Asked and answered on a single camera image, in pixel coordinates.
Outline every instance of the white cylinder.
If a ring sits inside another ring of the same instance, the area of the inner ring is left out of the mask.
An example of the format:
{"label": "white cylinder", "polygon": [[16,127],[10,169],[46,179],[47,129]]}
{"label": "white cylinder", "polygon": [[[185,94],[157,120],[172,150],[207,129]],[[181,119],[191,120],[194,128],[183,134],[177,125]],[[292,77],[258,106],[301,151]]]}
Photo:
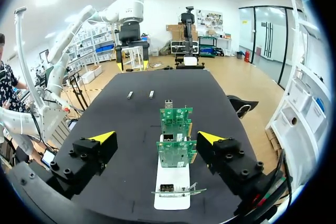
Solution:
{"label": "white cylinder", "polygon": [[120,23],[143,21],[143,0],[118,0],[118,2]]}

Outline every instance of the desk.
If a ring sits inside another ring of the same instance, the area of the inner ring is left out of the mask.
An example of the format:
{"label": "desk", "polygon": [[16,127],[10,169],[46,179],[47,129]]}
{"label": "desk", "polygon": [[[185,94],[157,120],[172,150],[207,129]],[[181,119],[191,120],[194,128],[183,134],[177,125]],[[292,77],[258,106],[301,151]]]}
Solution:
{"label": "desk", "polygon": [[[154,90],[154,98],[148,98]],[[133,91],[132,99],[127,95]],[[154,209],[161,134],[159,109],[166,99],[174,107],[193,107],[192,136],[197,131],[235,137],[255,159],[245,130],[225,93],[206,70],[157,70],[116,75],[95,98],[70,132],[56,161],[73,141],[116,131],[118,150],[101,176],[95,176],[72,201],[96,212],[122,219],[220,223],[233,216],[240,203],[218,175],[212,175],[198,155],[190,165],[191,183],[207,191],[191,197],[188,210]]]}

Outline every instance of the cardboard box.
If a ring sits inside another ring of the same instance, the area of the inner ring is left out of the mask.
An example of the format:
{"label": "cardboard box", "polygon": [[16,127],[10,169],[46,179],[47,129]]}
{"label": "cardboard box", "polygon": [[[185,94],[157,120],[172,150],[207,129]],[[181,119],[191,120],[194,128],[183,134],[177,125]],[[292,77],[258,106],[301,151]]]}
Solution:
{"label": "cardboard box", "polygon": [[270,142],[271,142],[272,147],[273,147],[273,150],[274,150],[275,152],[281,149],[281,146],[280,146],[280,144],[279,144],[279,142],[278,142],[278,139],[277,139],[276,137],[275,137],[275,138],[272,138],[272,139],[270,140]]}
{"label": "cardboard box", "polygon": [[[184,25],[166,25],[167,31],[184,31]],[[195,25],[191,25],[191,31],[196,31]]]}
{"label": "cardboard box", "polygon": [[268,128],[267,130],[265,130],[265,132],[266,132],[268,140],[271,140],[272,138],[276,137],[272,128]]}
{"label": "cardboard box", "polygon": [[[172,31],[173,40],[179,41],[184,40],[184,32],[181,31]],[[196,31],[192,31],[193,41],[198,41],[198,33]]]}

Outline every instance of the circuit board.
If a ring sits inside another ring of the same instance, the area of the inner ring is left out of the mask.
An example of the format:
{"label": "circuit board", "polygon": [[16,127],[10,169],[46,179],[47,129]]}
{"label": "circuit board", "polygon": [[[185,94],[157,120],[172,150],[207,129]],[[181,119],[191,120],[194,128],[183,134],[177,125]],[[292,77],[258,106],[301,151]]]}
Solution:
{"label": "circuit board", "polygon": [[163,141],[184,141],[186,136],[190,136],[192,122],[188,119],[189,114],[193,112],[193,108],[179,109],[161,109],[161,129]]}
{"label": "circuit board", "polygon": [[185,167],[194,162],[196,151],[196,140],[181,142],[157,142],[162,167]]}

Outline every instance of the white robotic arm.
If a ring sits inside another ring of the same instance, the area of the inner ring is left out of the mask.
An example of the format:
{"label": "white robotic arm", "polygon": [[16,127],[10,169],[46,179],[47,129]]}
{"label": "white robotic arm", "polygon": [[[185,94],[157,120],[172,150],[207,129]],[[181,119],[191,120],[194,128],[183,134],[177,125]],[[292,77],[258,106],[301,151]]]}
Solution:
{"label": "white robotic arm", "polygon": [[[143,0],[116,0],[101,12],[97,12],[92,6],[87,6],[79,13],[78,20],[68,26],[63,34],[63,38],[53,46],[48,55],[48,61],[54,65],[54,69],[51,71],[48,79],[47,90],[50,92],[46,92],[46,98],[57,102],[48,105],[46,105],[43,99],[38,95],[23,56],[21,21],[26,9],[25,7],[19,8],[15,12],[16,42],[21,69],[39,114],[39,116],[36,117],[36,121],[44,141],[52,139],[51,136],[58,128],[60,128],[58,135],[63,135],[62,138],[65,139],[68,134],[68,129],[64,129],[66,127],[64,117],[67,113],[62,109],[66,107],[67,103],[60,98],[60,93],[69,55],[63,53],[63,51],[71,43],[74,35],[85,21],[104,23],[119,22],[121,24],[125,24],[126,22],[140,23],[143,21]],[[32,135],[39,138],[37,125],[32,116],[28,113],[5,110],[0,107],[0,123],[2,123],[9,132]]]}

